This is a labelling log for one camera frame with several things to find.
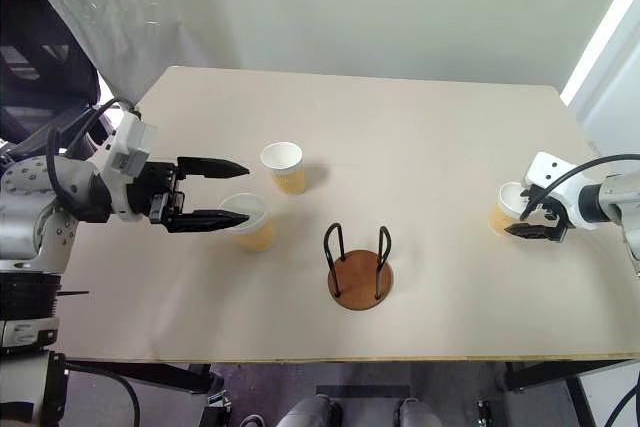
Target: light strip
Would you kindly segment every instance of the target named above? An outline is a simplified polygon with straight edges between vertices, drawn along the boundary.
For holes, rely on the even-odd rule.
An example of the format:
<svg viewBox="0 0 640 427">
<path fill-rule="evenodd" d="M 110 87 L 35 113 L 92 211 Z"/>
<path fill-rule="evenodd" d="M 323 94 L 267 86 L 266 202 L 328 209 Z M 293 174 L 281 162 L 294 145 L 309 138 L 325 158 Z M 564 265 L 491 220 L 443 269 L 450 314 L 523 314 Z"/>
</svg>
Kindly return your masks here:
<svg viewBox="0 0 640 427">
<path fill-rule="evenodd" d="M 571 77 L 567 81 L 560 98 L 562 101 L 569 105 L 573 101 L 576 93 L 582 86 L 584 80 L 591 72 L 591 69 L 595 65 L 598 57 L 602 54 L 602 51 L 606 47 L 609 39 L 618 28 L 620 21 L 629 10 L 629 7 L 634 0 L 613 0 L 609 6 L 609 10 L 602 18 L 600 25 L 591 37 L 591 40 L 587 44 L 587 47 L 582 53 L 582 57 L 576 64 L 576 67 L 571 73 Z"/>
</svg>

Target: wooden table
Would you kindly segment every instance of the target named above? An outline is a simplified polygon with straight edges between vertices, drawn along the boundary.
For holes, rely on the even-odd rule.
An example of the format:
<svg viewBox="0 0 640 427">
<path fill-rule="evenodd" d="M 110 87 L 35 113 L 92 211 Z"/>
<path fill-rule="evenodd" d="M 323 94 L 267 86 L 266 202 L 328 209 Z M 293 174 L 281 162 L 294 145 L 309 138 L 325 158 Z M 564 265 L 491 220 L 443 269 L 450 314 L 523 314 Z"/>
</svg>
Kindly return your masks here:
<svg viewBox="0 0 640 427">
<path fill-rule="evenodd" d="M 553 88 L 174 67 L 140 105 L 159 127 L 154 159 L 251 169 L 184 182 L 185 211 L 258 193 L 276 243 L 254 254 L 224 232 L 83 224 L 63 287 L 91 294 L 60 300 L 56 350 L 163 362 L 640 356 L 640 282 L 619 227 L 556 244 L 487 225 L 498 187 L 539 150 L 594 157 Z M 277 140 L 303 147 L 300 196 L 259 163 Z M 394 285 L 372 310 L 329 295 L 322 238 L 335 221 L 346 250 L 375 251 L 378 228 L 391 233 Z"/>
</svg>

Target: round wooden base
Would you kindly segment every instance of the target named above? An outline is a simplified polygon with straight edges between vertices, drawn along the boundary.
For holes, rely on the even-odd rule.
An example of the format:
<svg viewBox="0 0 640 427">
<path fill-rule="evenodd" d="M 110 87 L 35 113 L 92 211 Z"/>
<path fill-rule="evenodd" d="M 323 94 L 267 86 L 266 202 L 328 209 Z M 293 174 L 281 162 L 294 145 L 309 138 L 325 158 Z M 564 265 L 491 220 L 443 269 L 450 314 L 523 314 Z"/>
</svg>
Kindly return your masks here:
<svg viewBox="0 0 640 427">
<path fill-rule="evenodd" d="M 333 266 L 338 277 L 340 295 L 335 295 L 331 272 L 327 286 L 331 297 L 345 309 L 367 310 L 382 302 L 393 285 L 393 272 L 388 262 L 380 273 L 380 298 L 376 299 L 376 267 L 378 254 L 369 250 L 352 250 L 345 254 L 344 262 L 338 258 Z"/>
</svg>

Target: table leg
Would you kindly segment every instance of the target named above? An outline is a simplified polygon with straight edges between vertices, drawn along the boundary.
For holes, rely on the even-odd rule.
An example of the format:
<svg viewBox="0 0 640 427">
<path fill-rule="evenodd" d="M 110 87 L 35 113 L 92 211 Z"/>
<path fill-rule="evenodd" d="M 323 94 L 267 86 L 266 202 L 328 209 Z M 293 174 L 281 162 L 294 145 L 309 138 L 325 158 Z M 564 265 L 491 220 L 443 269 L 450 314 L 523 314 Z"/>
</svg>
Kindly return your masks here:
<svg viewBox="0 0 640 427">
<path fill-rule="evenodd" d="M 566 380 L 567 388 L 569 389 L 569 395 L 571 395 L 571 402 L 573 408 L 576 411 L 576 417 L 578 418 L 578 425 L 580 427 L 597 427 L 596 421 L 591 413 L 591 407 L 589 407 L 589 401 L 587 395 L 582 388 L 582 382 L 577 377 L 571 377 Z"/>
<path fill-rule="evenodd" d="M 211 364 L 190 364 L 189 369 L 181 369 L 169 364 L 140 364 L 136 362 L 93 362 L 71 360 L 70 363 L 95 367 L 114 374 L 140 380 L 145 383 L 178 390 L 187 390 L 193 394 L 206 394 L 215 388 L 222 388 L 224 379 L 209 372 Z"/>
<path fill-rule="evenodd" d="M 561 360 L 540 362 L 520 370 L 507 370 L 497 379 L 503 390 L 513 391 L 526 387 L 544 385 L 550 382 L 566 380 L 591 370 L 603 369 L 626 362 L 619 360 Z"/>
</svg>

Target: white paper cup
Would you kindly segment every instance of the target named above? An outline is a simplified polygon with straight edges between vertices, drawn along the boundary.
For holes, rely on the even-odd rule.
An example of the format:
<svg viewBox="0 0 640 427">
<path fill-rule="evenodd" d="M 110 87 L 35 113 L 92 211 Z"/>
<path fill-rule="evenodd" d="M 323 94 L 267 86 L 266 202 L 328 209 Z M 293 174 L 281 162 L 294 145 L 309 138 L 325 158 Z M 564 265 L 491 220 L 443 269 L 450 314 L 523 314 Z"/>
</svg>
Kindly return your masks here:
<svg viewBox="0 0 640 427">
<path fill-rule="evenodd" d="M 218 208 L 249 216 L 249 220 L 242 224 L 226 229 L 245 249 L 260 252 L 268 249 L 275 240 L 275 227 L 267 204 L 259 195 L 235 194 L 224 199 Z"/>
<path fill-rule="evenodd" d="M 518 223 L 520 214 L 527 205 L 527 198 L 521 197 L 523 187 L 519 182 L 507 182 L 498 191 L 498 201 L 489 216 L 489 226 L 498 235 L 506 235 L 504 229 Z"/>
<path fill-rule="evenodd" d="M 260 161 L 269 169 L 271 177 L 286 194 L 304 192 L 304 167 L 302 149 L 293 142 L 276 142 L 267 145 L 260 153 Z"/>
</svg>

